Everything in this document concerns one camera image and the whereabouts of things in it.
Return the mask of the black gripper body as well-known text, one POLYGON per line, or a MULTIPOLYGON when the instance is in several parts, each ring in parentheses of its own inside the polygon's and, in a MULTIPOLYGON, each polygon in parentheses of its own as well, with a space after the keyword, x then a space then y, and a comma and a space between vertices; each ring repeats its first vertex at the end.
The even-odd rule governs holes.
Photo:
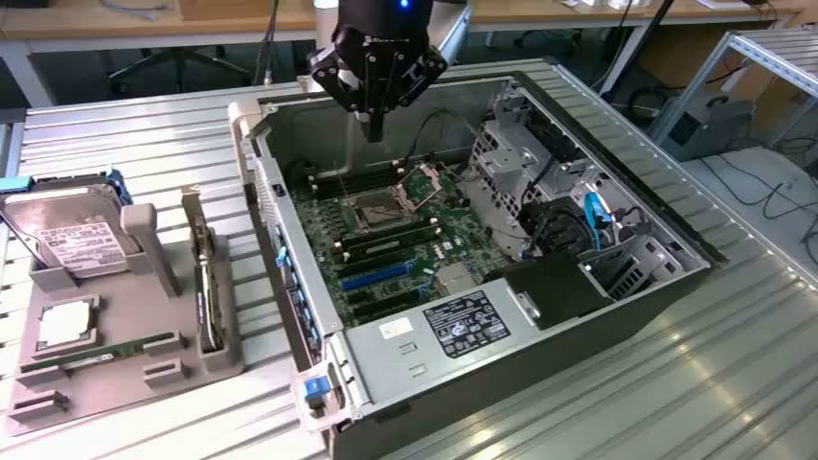
POLYGON ((360 62, 384 46, 408 60, 436 61, 428 25, 432 1, 340 1, 338 24, 331 35, 332 52, 343 62, 360 62))

